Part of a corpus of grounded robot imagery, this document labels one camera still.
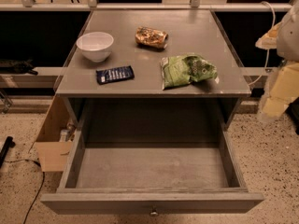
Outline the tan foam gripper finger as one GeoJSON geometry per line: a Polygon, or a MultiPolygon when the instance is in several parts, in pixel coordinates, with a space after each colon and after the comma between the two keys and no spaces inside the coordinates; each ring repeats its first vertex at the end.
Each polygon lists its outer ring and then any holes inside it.
{"type": "Polygon", "coordinates": [[[265,118],[277,119],[299,97],[299,63],[286,62],[266,83],[261,99],[261,113],[265,118]]]}

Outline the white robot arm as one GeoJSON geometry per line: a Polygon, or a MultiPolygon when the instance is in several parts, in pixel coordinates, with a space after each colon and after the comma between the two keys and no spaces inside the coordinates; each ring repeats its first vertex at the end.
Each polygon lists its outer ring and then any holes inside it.
{"type": "Polygon", "coordinates": [[[299,2],[255,46],[276,49],[285,62],[268,77],[259,107],[263,119],[278,119],[299,97],[299,2]]]}

